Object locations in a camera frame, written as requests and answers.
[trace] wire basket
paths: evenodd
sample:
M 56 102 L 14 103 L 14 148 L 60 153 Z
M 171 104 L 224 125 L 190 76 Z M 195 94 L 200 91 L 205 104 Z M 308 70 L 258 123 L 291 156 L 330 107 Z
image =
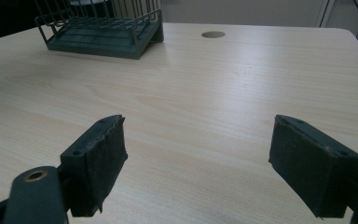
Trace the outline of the wire basket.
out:
M 35 22 L 50 50 L 140 59 L 162 42 L 158 0 L 35 0 Z M 51 28 L 47 38 L 43 26 Z

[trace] light wood grain surface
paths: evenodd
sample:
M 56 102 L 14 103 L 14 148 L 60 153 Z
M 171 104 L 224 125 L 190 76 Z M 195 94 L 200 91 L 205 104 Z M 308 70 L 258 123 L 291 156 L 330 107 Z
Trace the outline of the light wood grain surface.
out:
M 226 36 L 207 39 L 206 31 Z M 48 51 L 36 29 L 0 38 L 0 201 L 96 120 L 124 122 L 129 159 L 93 218 L 71 223 L 322 221 L 268 163 L 274 116 L 358 152 L 358 42 L 338 29 L 164 24 L 141 60 Z

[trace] tabletop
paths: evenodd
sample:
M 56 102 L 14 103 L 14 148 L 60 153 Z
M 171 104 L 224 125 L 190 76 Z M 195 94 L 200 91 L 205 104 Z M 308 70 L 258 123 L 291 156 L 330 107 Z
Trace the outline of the tabletop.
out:
M 209 31 L 224 32 L 205 38 Z M 71 223 L 349 223 L 316 218 L 273 170 L 274 117 L 358 152 L 358 42 L 345 30 L 164 23 L 141 60 L 0 38 L 0 201 L 58 166 L 98 119 L 122 114 L 129 154 L 103 212 Z

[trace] wooden table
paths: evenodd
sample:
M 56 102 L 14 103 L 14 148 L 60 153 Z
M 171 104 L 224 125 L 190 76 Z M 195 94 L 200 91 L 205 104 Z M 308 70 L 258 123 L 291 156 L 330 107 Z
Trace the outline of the wooden table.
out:
M 0 201 L 14 177 L 58 166 L 96 120 L 122 114 L 129 159 L 103 213 L 71 223 L 349 223 L 350 209 L 315 218 L 268 159 L 276 114 L 358 152 L 352 34 L 170 23 L 164 33 L 139 61 L 48 51 L 36 29 L 0 38 Z

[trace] table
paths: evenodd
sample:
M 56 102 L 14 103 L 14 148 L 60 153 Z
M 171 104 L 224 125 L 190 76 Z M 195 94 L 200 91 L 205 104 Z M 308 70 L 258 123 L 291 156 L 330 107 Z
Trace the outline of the table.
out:
M 202 33 L 220 31 L 221 38 Z M 71 223 L 321 221 L 268 163 L 274 116 L 358 152 L 358 42 L 339 29 L 164 24 L 141 60 L 0 38 L 0 201 L 11 181 L 122 114 L 129 159 L 93 218 Z

